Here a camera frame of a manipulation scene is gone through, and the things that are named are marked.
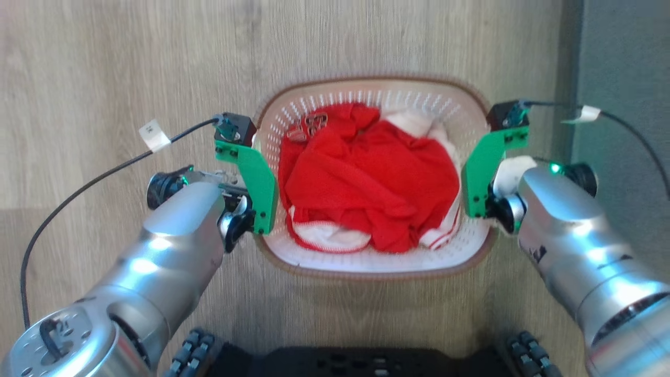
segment green bracket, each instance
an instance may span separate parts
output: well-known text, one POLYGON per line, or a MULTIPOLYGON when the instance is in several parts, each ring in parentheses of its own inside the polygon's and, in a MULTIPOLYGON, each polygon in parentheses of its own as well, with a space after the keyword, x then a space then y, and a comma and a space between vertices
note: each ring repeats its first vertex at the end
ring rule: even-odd
POLYGON ((508 150, 528 146, 527 125, 486 134, 472 151, 461 173, 465 211, 470 217, 486 217, 488 187, 508 150))
POLYGON ((231 162, 240 169, 256 211, 253 232, 268 234, 275 224, 279 189, 263 155, 253 148, 215 140, 216 159, 231 162))

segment red fabric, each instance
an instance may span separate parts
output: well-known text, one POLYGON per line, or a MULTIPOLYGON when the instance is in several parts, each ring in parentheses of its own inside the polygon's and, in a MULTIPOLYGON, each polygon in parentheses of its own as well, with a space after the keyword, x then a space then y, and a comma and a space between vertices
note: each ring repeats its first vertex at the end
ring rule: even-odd
MULTIPOLYGON (((280 196, 287 210, 295 206, 293 221, 334 221, 371 234, 371 245, 382 252, 416 247, 425 231, 440 226, 458 194, 458 173, 444 147, 379 121, 378 109, 361 104, 312 115, 323 119, 324 113, 327 127, 320 124, 307 142, 291 141, 288 132, 282 139, 280 196)), ((287 223, 291 229, 290 218, 287 223)))

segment clothes pile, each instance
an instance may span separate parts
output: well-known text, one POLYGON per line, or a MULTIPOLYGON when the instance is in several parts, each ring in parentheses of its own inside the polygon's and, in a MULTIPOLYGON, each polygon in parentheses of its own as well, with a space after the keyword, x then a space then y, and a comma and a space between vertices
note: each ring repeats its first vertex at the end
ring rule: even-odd
POLYGON ((295 242, 320 252, 436 250, 458 230, 456 149, 434 119, 331 105, 286 131, 279 193, 295 242))

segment perforated basket wall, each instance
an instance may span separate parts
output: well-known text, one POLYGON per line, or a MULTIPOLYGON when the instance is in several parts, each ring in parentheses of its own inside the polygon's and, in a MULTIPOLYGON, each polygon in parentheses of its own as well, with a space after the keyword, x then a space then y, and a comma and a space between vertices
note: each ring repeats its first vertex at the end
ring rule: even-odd
MULTIPOLYGON (((289 87, 261 108, 254 147, 267 159, 277 176, 281 138, 306 113, 344 102, 359 102, 385 109, 414 108, 441 120, 458 157, 465 162, 479 139, 489 132, 488 103, 456 80, 415 77, 338 78, 289 87)), ((351 278, 390 278, 414 274, 451 274, 468 268, 490 249, 489 226, 480 219, 461 216, 458 233, 444 247, 416 248, 406 254, 382 254, 369 248, 353 254, 325 254, 298 246, 287 232, 281 201, 273 231, 263 236, 263 250, 275 264, 300 274, 351 278)))

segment wooden floor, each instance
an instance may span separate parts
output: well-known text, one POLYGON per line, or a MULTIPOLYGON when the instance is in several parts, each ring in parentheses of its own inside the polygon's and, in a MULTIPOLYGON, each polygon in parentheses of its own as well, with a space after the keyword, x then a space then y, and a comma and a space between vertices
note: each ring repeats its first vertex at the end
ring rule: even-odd
MULTIPOLYGON (((22 332, 19 265, 44 217, 83 183, 145 150, 137 129, 169 135, 221 111, 254 114, 282 85, 333 72, 450 74, 492 103, 566 99, 573 1, 0 0, 0 353, 22 332)), ((565 157, 570 136, 534 114, 531 152, 565 157)), ((33 319, 84 293, 148 214, 157 171, 214 170, 209 132, 106 179, 38 242, 28 272, 33 319)), ((224 259, 194 315, 252 352, 284 345, 434 347, 466 356, 522 329, 566 376, 585 376, 578 328, 510 239, 449 278, 343 282, 291 276, 252 238, 224 259)), ((164 367, 167 358, 163 359, 164 367)))

